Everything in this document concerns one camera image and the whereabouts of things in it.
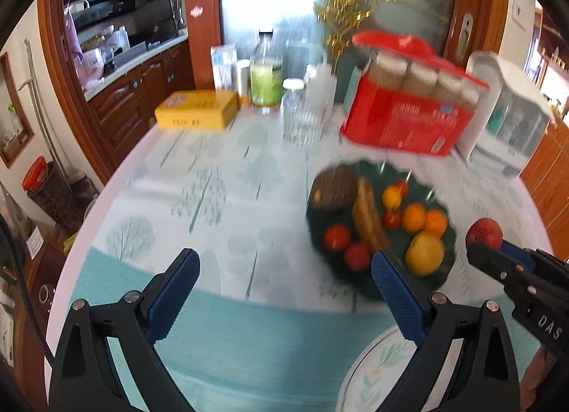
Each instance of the human hand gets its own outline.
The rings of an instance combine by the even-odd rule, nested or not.
[[[547,376],[546,355],[547,347],[541,345],[523,374],[520,381],[521,412],[525,412],[536,401],[537,388]]]

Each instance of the red carton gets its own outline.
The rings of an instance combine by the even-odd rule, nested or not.
[[[483,81],[437,57],[419,38],[366,32],[355,35],[353,41],[359,46],[398,53],[488,88]],[[341,132],[357,144],[447,156],[472,115],[463,107],[379,87],[364,73]]]

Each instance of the banana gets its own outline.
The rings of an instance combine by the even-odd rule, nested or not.
[[[365,176],[358,179],[356,201],[352,207],[352,220],[360,240],[374,254],[389,248],[389,240],[381,225],[373,187]]]

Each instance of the red box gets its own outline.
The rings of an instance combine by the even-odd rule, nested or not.
[[[394,93],[363,75],[341,132],[357,144],[446,156],[473,114],[435,100]]]

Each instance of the pink table edge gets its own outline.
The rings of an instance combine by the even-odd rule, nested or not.
[[[61,335],[65,318],[67,317],[71,295],[73,294],[75,284],[79,278],[79,273],[81,272],[83,263],[89,253],[91,244],[99,231],[99,226],[106,217],[113,200],[126,185],[130,174],[149,153],[150,149],[158,141],[161,135],[162,131],[155,126],[129,153],[101,192],[101,195],[95,202],[95,205],[89,212],[89,215],[77,235],[75,244],[67,257],[61,277],[59,278],[47,325],[46,340],[54,354],[58,346],[59,336]],[[541,226],[534,229],[536,232],[537,242],[542,244],[545,252],[553,253],[545,225],[543,224],[539,211],[527,191],[527,188],[520,178],[512,180],[511,185],[521,196],[528,219],[532,224]],[[44,376],[46,382],[46,395],[49,400],[51,367],[47,361],[44,362]]]

